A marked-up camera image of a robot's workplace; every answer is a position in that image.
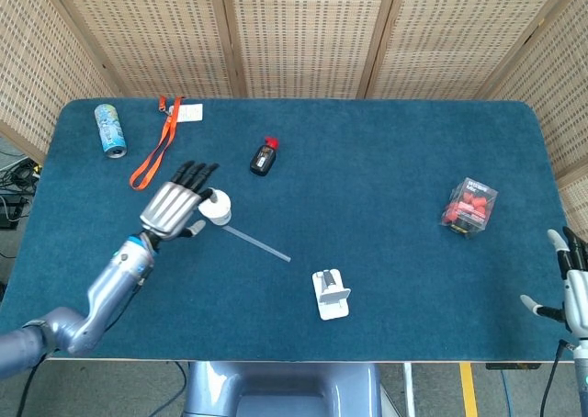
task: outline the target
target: metal robot arm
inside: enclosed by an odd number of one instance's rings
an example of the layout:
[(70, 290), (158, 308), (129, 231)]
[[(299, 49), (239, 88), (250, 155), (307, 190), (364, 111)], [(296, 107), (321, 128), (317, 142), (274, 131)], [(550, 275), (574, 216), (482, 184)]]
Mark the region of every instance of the metal robot arm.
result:
[(554, 230), (548, 237), (555, 247), (563, 281), (564, 302), (562, 309), (537, 304), (527, 295), (523, 303), (537, 316), (563, 322), (580, 343), (572, 347), (582, 417), (588, 417), (588, 246), (571, 229), (564, 227), (568, 242)]
[(107, 331), (114, 313), (149, 276), (160, 241), (178, 236), (189, 238), (198, 233), (194, 226), (185, 226), (196, 207), (213, 197), (210, 189), (199, 190), (217, 167), (185, 163), (157, 191), (141, 214), (143, 231), (122, 244), (88, 289), (86, 316), (59, 307), (20, 330), (0, 335), (0, 378), (33, 367), (56, 350), (76, 356), (91, 352)]

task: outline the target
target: small black bottle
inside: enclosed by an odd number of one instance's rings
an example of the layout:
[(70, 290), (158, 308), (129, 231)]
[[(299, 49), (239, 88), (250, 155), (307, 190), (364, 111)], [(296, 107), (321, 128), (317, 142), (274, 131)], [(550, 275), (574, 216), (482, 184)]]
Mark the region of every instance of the small black bottle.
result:
[(266, 144), (257, 150), (257, 153), (249, 164), (251, 172), (256, 175), (266, 175), (272, 167), (274, 160), (276, 160), (277, 146), (279, 146), (277, 139), (266, 137)]

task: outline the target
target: lanyard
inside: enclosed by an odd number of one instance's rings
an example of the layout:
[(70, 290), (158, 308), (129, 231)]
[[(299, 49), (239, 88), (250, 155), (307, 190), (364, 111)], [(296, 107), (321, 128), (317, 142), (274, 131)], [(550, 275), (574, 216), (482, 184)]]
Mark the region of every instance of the lanyard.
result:
[[(147, 187), (151, 183), (151, 180), (153, 179), (153, 176), (157, 172), (157, 169), (159, 169), (159, 165), (161, 164), (161, 162), (164, 158), (165, 151), (167, 151), (167, 148), (169, 148), (172, 144), (172, 141), (174, 141), (175, 127), (177, 126), (177, 116), (180, 112), (180, 102), (181, 101), (182, 101), (181, 96), (175, 98), (174, 112), (172, 112), (171, 115), (168, 115), (167, 118), (165, 119), (164, 128), (162, 129), (162, 136), (159, 139), (159, 143), (157, 143), (157, 146), (155, 147), (155, 149), (153, 149), (153, 151), (145, 159), (143, 164), (141, 166), (139, 166), (139, 168), (135, 172), (133, 172), (132, 175), (130, 176), (129, 184), (133, 189), (143, 190), (145, 187)], [(165, 111), (165, 97), (163, 97), (163, 96), (161, 96), (159, 98), (159, 110)], [(167, 140), (166, 145), (164, 146), (162, 151), (159, 153), (159, 156), (155, 160), (155, 163), (153, 163), (151, 168), (149, 168), (149, 170), (147, 170), (155, 153), (164, 144), (164, 141), (165, 141), (165, 138), (167, 137), (167, 134), (169, 134), (169, 139)], [(147, 171), (147, 173), (145, 174), (145, 176), (143, 177), (141, 182), (138, 185), (135, 184), (135, 181), (137, 181), (137, 178), (139, 178), (145, 171)]]

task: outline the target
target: blue carpet surface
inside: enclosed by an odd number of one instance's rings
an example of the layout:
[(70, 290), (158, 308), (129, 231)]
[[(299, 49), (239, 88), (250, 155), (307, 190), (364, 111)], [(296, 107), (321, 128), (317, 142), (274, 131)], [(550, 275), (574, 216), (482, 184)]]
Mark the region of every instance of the blue carpet surface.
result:
[[(114, 105), (129, 146), (101, 151), (94, 119)], [(561, 302), (546, 237), (564, 223), (533, 112), (517, 102), (187, 100), (145, 191), (130, 174), (159, 139), (156, 99), (89, 99), (62, 112), (5, 301), (5, 332), (85, 291), (157, 188), (185, 160), (217, 162), (231, 225), (286, 263), (214, 226), (162, 245), (143, 290), (92, 356), (201, 360), (547, 360), (565, 335), (519, 300)], [(249, 162), (280, 139), (265, 177)], [(498, 190), (486, 231), (439, 224), (470, 176)], [(340, 269), (350, 315), (321, 321), (311, 275)]]

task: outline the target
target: clear plastic box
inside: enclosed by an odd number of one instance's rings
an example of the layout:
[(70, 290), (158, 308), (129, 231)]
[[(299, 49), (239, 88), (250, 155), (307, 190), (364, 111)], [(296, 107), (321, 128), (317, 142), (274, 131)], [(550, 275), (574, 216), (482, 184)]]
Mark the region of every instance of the clear plastic box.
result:
[(441, 223), (470, 237), (486, 229), (498, 192), (466, 178), (451, 192)]

